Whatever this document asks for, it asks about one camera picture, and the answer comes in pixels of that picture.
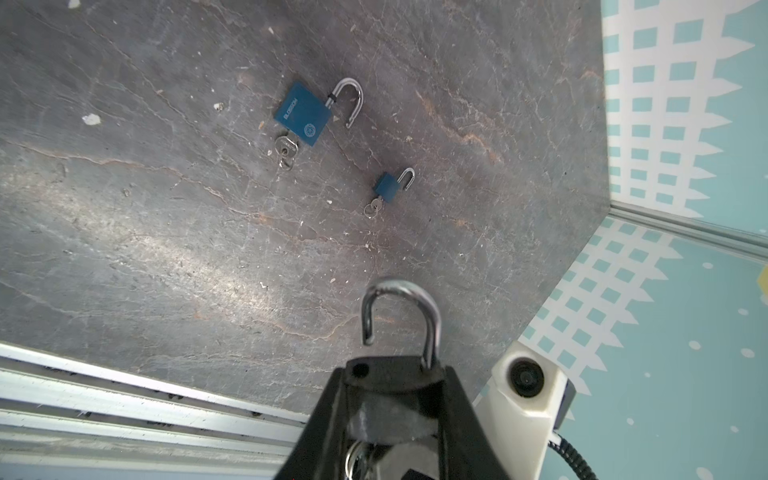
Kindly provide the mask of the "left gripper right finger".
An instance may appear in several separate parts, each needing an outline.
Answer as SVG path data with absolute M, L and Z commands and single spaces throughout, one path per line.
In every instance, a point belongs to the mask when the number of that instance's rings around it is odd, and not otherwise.
M 509 479 L 450 366 L 441 383 L 438 452 L 441 479 Z

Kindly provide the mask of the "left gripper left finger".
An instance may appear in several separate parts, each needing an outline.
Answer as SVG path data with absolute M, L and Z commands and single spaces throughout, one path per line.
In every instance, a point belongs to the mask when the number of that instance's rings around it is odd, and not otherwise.
M 275 479 L 344 479 L 347 395 L 345 370 L 335 369 L 293 451 Z

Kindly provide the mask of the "black padlock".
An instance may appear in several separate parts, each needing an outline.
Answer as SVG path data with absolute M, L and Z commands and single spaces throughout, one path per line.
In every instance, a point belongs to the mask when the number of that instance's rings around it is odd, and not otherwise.
M 353 359 L 345 367 L 346 433 L 354 440 L 397 445 L 435 436 L 439 430 L 444 372 L 439 362 L 442 319 L 433 297 L 417 284 L 381 278 L 366 289 L 361 305 L 363 343 L 374 342 L 375 301 L 397 295 L 421 311 L 426 334 L 419 356 Z

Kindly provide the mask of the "small silver key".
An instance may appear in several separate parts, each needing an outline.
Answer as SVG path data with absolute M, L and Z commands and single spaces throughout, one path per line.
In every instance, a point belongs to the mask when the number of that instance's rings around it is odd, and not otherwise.
M 381 196 L 377 196 L 369 204 L 367 204 L 364 207 L 363 213 L 369 219 L 376 218 L 380 213 L 380 211 L 382 210 L 383 205 L 384 205 L 383 198 Z

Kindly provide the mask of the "small dark blue padlock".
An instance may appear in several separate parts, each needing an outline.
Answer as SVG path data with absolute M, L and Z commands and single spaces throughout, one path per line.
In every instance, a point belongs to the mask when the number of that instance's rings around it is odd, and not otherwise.
M 385 172 L 375 184 L 374 194 L 384 202 L 392 202 L 399 191 L 407 191 L 411 187 L 415 177 L 416 172 L 411 167 L 404 169 L 398 177 Z

